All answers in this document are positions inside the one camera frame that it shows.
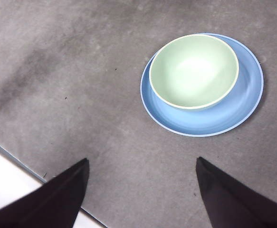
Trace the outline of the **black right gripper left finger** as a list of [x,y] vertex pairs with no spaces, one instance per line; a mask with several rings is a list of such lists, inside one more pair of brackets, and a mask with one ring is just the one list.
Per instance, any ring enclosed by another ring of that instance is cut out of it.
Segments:
[[0,209],[0,228],[71,228],[86,194],[84,158],[37,190]]

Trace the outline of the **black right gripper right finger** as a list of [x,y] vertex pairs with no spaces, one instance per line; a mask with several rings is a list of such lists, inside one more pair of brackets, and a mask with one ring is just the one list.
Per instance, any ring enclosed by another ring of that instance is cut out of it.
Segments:
[[196,160],[201,198],[214,228],[277,228],[277,203],[206,159]]

